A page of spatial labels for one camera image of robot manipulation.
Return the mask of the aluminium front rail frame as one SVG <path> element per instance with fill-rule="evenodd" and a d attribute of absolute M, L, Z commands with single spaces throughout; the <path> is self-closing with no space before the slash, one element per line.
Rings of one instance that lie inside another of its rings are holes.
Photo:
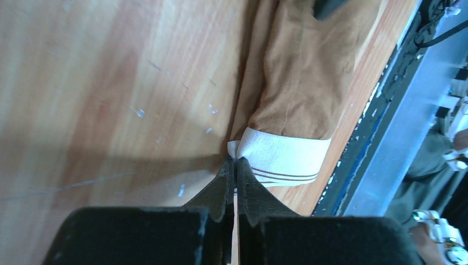
<path fill-rule="evenodd" d="M 449 83 L 467 55 L 467 30 L 418 49 L 407 36 L 334 172 L 342 181 L 334 205 L 315 213 L 383 215 L 434 119 Z"/>

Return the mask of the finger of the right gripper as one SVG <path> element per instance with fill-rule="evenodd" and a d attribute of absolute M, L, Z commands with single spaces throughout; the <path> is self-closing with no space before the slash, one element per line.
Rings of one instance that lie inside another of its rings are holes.
<path fill-rule="evenodd" d="M 347 0 L 316 0 L 312 7 L 313 16 L 317 20 L 325 20 L 346 2 Z"/>

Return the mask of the brown underwear white waistband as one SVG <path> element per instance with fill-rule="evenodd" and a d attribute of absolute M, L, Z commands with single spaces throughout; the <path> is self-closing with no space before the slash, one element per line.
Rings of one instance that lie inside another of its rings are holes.
<path fill-rule="evenodd" d="M 315 181 L 382 1 L 347 1 L 317 19 L 316 1 L 259 1 L 227 144 L 265 187 Z"/>

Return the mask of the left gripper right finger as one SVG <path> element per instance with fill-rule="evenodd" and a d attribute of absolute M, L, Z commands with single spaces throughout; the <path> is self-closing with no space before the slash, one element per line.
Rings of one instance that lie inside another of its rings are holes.
<path fill-rule="evenodd" d="M 383 217 L 301 216 L 236 162 L 240 264 L 421 264 L 397 222 Z"/>

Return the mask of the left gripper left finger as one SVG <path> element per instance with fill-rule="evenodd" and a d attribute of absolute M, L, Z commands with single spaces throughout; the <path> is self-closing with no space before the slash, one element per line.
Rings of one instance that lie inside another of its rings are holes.
<path fill-rule="evenodd" d="M 43 264 L 228 264 L 235 161 L 178 207 L 85 207 L 60 226 Z"/>

